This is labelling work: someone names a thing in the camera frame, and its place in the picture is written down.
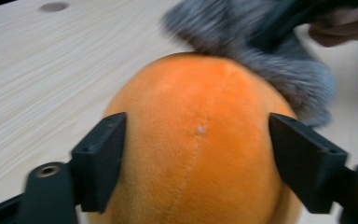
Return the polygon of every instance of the metal screw hole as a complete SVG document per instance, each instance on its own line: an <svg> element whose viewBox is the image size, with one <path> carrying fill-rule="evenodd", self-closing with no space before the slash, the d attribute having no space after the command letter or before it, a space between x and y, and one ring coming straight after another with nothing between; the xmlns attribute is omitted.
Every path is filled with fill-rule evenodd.
<svg viewBox="0 0 358 224"><path fill-rule="evenodd" d="M40 169L37 172L36 176L40 178L48 177L57 174L59 171L60 171L60 167L58 166L47 166Z"/></svg>

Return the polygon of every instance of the wooden table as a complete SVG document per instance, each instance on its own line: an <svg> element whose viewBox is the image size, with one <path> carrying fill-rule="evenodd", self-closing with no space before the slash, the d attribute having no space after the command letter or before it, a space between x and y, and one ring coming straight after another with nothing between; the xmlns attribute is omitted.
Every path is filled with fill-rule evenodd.
<svg viewBox="0 0 358 224"><path fill-rule="evenodd" d="M45 0L0 6L0 202L21 193L24 177L37 165L67 162L139 69L186 50L159 29L161 15L176 2L67 0L67 8L56 12L41 8L50 3ZM304 39L338 80L335 122L321 133L356 164L358 43L321 49ZM304 214L299 222L332 218Z"/></svg>

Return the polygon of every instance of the black mount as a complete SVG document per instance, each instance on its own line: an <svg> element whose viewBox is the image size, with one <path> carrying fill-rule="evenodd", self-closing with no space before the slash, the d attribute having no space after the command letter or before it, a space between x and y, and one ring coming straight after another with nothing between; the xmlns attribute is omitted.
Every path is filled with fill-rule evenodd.
<svg viewBox="0 0 358 224"><path fill-rule="evenodd" d="M126 115L103 119L72 150L68 163L51 162L28 176L25 192L0 203L0 224L77 223L75 207L103 213L116 186ZM301 122L269 116L269 133L281 179L314 214L343 207L341 224L358 224L358 167L348 154Z"/></svg>

